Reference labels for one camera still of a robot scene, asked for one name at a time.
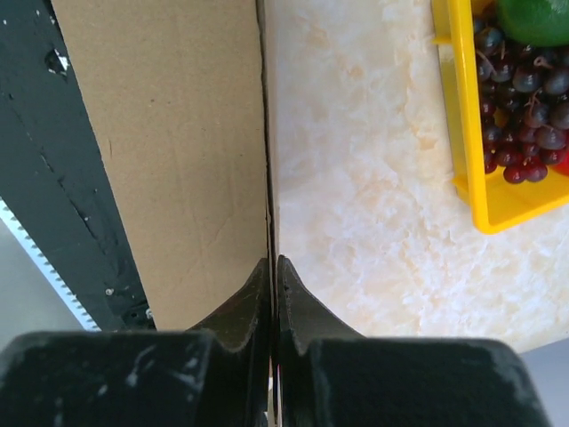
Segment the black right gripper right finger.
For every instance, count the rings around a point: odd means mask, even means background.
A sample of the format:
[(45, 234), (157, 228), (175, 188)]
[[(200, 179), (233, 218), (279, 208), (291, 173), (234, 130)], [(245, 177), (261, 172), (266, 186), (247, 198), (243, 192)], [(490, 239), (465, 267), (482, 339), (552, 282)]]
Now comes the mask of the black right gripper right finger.
[(465, 338), (367, 338), (332, 314), (286, 257), (276, 268), (285, 426), (547, 426), (521, 358)]

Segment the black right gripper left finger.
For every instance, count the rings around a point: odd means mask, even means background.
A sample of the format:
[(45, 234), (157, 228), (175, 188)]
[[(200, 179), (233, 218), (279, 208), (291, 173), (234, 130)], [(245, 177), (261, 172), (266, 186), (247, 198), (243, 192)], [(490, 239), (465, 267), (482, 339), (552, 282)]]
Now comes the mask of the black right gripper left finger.
[(37, 332), (1, 354), (4, 426), (264, 426), (270, 267), (189, 330)]

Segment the brown cardboard box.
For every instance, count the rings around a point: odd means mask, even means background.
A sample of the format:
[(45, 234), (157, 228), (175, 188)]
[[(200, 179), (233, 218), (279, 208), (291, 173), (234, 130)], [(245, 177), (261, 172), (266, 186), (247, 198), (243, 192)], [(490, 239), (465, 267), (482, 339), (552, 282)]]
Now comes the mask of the brown cardboard box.
[(257, 5), (54, 9), (156, 326), (187, 329), (267, 254)]

